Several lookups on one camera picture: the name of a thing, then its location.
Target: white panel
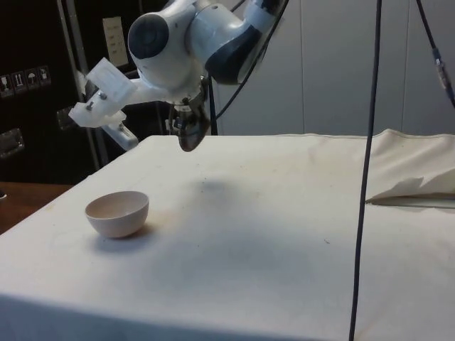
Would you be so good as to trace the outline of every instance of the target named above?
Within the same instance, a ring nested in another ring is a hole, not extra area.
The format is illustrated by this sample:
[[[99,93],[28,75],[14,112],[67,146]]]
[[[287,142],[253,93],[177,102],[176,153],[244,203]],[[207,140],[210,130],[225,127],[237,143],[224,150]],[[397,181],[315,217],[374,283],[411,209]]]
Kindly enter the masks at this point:
[[[384,0],[376,131],[401,128],[409,0]],[[376,0],[302,0],[305,132],[364,135]]]
[[[222,0],[228,8],[237,0]],[[291,0],[261,67],[221,119],[227,135],[303,133],[301,4]],[[236,87],[218,87],[223,106]]]
[[[436,45],[455,77],[454,0],[424,0]],[[455,133],[455,110],[441,88],[432,50],[415,1],[409,16],[409,51],[403,130],[411,134]]]

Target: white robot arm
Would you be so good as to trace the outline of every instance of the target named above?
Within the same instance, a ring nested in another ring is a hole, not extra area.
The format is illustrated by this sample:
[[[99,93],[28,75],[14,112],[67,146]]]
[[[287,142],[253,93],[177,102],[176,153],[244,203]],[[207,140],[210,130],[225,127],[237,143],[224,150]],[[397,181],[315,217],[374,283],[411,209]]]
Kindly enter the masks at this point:
[[[184,151],[203,140],[210,122],[205,115],[207,71],[220,84],[243,81],[285,0],[249,0],[244,20],[211,0],[175,0],[132,25],[129,52],[139,78],[129,80],[103,59],[87,76],[98,91],[77,103],[71,118],[80,126],[103,129],[124,149],[137,145],[122,124],[123,107],[162,101],[176,108],[169,127]]]

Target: white fabric cover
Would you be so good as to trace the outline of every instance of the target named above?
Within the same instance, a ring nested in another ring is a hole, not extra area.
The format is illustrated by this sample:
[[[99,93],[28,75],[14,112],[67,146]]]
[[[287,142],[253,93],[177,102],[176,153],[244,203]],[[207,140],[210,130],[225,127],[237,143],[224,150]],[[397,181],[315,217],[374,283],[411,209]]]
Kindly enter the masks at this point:
[[[369,197],[452,191],[454,138],[375,138]],[[365,139],[152,137],[0,236],[1,340],[347,340]],[[86,204],[151,200],[103,239]],[[453,210],[368,205],[357,340],[453,340]]]

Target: cable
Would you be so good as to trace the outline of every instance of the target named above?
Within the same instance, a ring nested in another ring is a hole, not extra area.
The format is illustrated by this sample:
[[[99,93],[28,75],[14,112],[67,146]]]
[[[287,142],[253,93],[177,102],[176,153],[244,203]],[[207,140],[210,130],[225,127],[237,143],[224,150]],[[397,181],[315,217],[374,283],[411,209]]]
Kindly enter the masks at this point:
[[[243,82],[239,85],[237,90],[235,90],[234,94],[231,96],[229,101],[227,101],[227,104],[221,109],[221,111],[218,113],[218,115],[216,115],[216,119],[219,119],[222,115],[224,115],[226,110],[229,109],[230,105],[235,101],[235,99],[237,98],[239,93],[242,91],[243,87],[247,84],[247,82],[248,82],[249,78],[251,77],[253,71],[255,71],[256,65],[258,64],[259,60],[261,60],[264,57],[264,51],[267,49],[267,46],[269,45],[269,42],[272,39],[272,36],[273,36],[274,32],[276,31],[276,29],[278,27],[279,22],[281,21],[281,19],[283,17],[284,11],[286,11],[286,7],[287,7],[288,3],[289,3],[289,0],[284,0],[283,8],[279,12],[279,15],[278,15],[278,17],[277,17],[277,19],[275,21],[275,24],[273,25],[272,29],[270,30],[270,33],[267,36],[264,44],[262,45],[261,50],[259,51],[259,53],[257,54],[254,62],[252,63],[250,70],[248,71],[246,77],[244,78]]]
[[[144,0],[139,0],[139,13],[144,14]]]
[[[235,5],[230,11],[231,12],[235,12],[236,10],[238,10],[239,7],[241,7],[241,5],[243,5],[245,3],[246,0],[240,0],[237,5]]]
[[[373,65],[373,84],[371,87],[370,117],[368,119],[367,146],[366,146],[366,152],[365,152],[365,162],[363,165],[362,189],[360,192],[360,209],[359,209],[359,214],[358,214],[357,242],[355,243],[353,306],[352,306],[352,311],[351,311],[351,315],[350,315],[349,341],[354,341],[355,322],[357,320],[358,289],[359,289],[359,282],[360,282],[360,255],[362,253],[363,222],[365,219],[365,202],[366,202],[366,195],[367,195],[368,171],[370,170],[371,147],[373,144],[373,132],[374,132],[374,126],[375,126],[376,94],[378,91],[379,57],[380,57],[380,41],[381,41],[381,16],[382,16],[382,0],[377,0],[376,27],[375,27],[375,59],[374,59],[374,65]]]
[[[449,97],[452,106],[455,108],[455,92],[452,87],[449,73],[446,70],[445,63],[442,61],[441,53],[439,52],[439,49],[438,49],[438,47],[436,47],[436,43],[434,42],[432,30],[429,27],[427,15],[425,14],[425,10],[422,5],[422,1],[416,0],[416,2],[417,2],[417,6],[419,7],[420,17],[422,18],[422,22],[424,24],[425,31],[427,32],[429,44],[432,47],[434,63],[436,65],[439,79],[441,80],[442,88],[447,93],[447,97]]]
[[[434,43],[432,30],[430,30],[430,28],[429,28],[427,16],[425,15],[425,10],[424,10],[421,0],[417,0],[417,6],[419,7],[420,16],[422,17],[422,21],[425,26],[425,31],[427,32],[429,44],[432,46],[432,49],[434,50],[437,47],[436,47],[436,44]]]

